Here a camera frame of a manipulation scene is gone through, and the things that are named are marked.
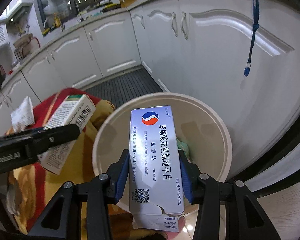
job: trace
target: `metal screw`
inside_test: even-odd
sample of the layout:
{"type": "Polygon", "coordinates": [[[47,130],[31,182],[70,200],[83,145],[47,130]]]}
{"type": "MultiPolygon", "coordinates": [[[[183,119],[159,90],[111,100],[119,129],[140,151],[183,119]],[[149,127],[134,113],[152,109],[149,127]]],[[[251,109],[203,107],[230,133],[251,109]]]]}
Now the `metal screw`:
{"type": "Polygon", "coordinates": [[[243,187],[244,183],[241,181],[241,180],[237,180],[235,182],[235,184],[238,186],[238,187],[243,187]]]}
{"type": "Polygon", "coordinates": [[[108,174],[105,174],[105,173],[100,174],[99,179],[101,179],[101,180],[108,179],[108,174]]]}
{"type": "Polygon", "coordinates": [[[200,179],[206,180],[206,179],[209,178],[209,175],[206,174],[206,173],[201,173],[201,174],[199,175],[199,177],[200,177],[200,179]]]}
{"type": "Polygon", "coordinates": [[[67,181],[65,184],[63,184],[63,187],[64,188],[70,188],[70,187],[72,187],[72,182],[67,181]]]}

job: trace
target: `red and blue logo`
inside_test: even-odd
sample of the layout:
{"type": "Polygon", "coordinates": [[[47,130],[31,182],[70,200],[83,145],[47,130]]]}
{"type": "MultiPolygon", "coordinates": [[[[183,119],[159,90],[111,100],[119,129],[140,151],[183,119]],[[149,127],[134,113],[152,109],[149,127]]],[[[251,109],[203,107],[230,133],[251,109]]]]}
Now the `red and blue logo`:
{"type": "Polygon", "coordinates": [[[159,121],[159,116],[157,113],[155,112],[146,112],[143,116],[142,116],[142,122],[145,125],[152,125],[155,124],[156,122],[159,121]]]}

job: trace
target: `barcode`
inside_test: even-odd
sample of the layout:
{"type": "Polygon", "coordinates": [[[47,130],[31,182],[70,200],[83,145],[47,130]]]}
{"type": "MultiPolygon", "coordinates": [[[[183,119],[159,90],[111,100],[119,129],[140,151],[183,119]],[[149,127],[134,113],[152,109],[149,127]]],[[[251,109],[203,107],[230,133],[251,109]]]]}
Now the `barcode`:
{"type": "Polygon", "coordinates": [[[78,116],[77,121],[75,121],[75,124],[79,127],[82,126],[82,124],[84,123],[84,121],[87,119],[88,115],[91,113],[91,108],[89,106],[86,106],[81,114],[78,116]]]}
{"type": "Polygon", "coordinates": [[[135,189],[136,203],[149,203],[149,189],[135,189]]]}

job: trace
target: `kitchen cabinet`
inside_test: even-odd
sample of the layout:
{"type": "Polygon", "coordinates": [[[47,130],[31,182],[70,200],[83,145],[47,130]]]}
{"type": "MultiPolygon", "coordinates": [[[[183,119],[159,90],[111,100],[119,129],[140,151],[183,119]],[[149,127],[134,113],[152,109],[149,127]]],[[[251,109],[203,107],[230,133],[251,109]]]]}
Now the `kitchen cabinet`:
{"type": "Polygon", "coordinates": [[[13,111],[12,106],[8,103],[3,94],[0,93],[0,136],[12,126],[11,113],[13,111]]]}
{"type": "Polygon", "coordinates": [[[82,88],[102,78],[84,28],[62,37],[47,50],[67,87],[82,88]]]}
{"type": "Polygon", "coordinates": [[[180,54],[180,10],[178,0],[159,0],[143,6],[146,33],[152,57],[152,71],[164,91],[183,92],[186,68],[180,54]]]}
{"type": "Polygon", "coordinates": [[[41,101],[66,88],[47,50],[31,60],[22,69],[22,73],[41,101]]]}
{"type": "Polygon", "coordinates": [[[104,77],[141,64],[129,12],[104,18],[84,28],[104,77]]]}
{"type": "Polygon", "coordinates": [[[1,92],[13,109],[17,109],[26,96],[31,98],[34,107],[40,103],[21,72],[11,78],[1,92]]]}
{"type": "Polygon", "coordinates": [[[130,11],[134,32],[136,34],[137,44],[139,48],[141,63],[149,72],[154,80],[157,80],[157,73],[153,70],[152,54],[150,52],[150,44],[147,35],[149,26],[146,26],[145,14],[142,6],[130,11]]]}
{"type": "Polygon", "coordinates": [[[259,4],[260,28],[244,77],[252,1],[179,0],[184,82],[230,132],[229,177],[268,151],[300,114],[300,15],[275,0],[259,4]]]}

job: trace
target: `white packet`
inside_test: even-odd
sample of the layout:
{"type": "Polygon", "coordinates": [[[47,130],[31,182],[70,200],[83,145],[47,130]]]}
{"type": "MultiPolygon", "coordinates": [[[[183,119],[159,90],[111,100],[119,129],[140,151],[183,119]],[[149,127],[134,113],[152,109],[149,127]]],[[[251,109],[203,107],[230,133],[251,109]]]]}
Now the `white packet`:
{"type": "Polygon", "coordinates": [[[30,97],[25,97],[21,105],[11,113],[12,127],[15,132],[23,131],[34,124],[33,106],[30,97]]]}

